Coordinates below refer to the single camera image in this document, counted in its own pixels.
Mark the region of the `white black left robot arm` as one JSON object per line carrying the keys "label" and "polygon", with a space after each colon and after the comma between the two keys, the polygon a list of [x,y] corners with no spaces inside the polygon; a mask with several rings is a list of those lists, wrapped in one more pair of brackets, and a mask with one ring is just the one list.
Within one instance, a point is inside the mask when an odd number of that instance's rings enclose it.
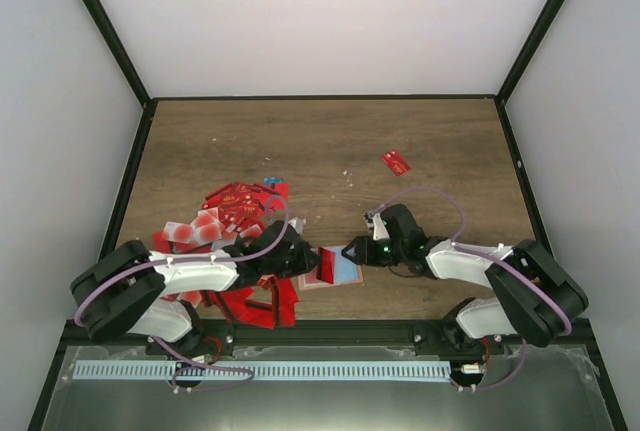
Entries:
{"label": "white black left robot arm", "polygon": [[194,306],[167,298],[235,291],[264,277],[289,279],[313,271],[321,257],[303,239],[300,225],[296,218],[278,220],[256,237],[240,236],[203,253],[167,254],[148,250],[140,240],[128,241],[72,281],[75,324],[96,343],[147,335],[170,342],[181,354],[194,354],[205,333],[195,323]]}

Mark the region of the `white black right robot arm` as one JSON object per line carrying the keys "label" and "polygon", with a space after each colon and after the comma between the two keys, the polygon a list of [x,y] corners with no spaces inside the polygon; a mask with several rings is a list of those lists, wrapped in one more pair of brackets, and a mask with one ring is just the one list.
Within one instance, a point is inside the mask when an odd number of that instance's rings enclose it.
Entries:
{"label": "white black right robot arm", "polygon": [[515,246],[461,244],[429,236],[407,206],[396,204],[365,216],[369,232],[341,252],[356,265],[391,268],[404,265],[415,277],[455,280],[493,291],[489,299],[470,298],[452,309],[444,329],[447,347],[458,354],[480,338],[513,335],[546,347],[571,333],[589,307],[581,286],[537,241]]}

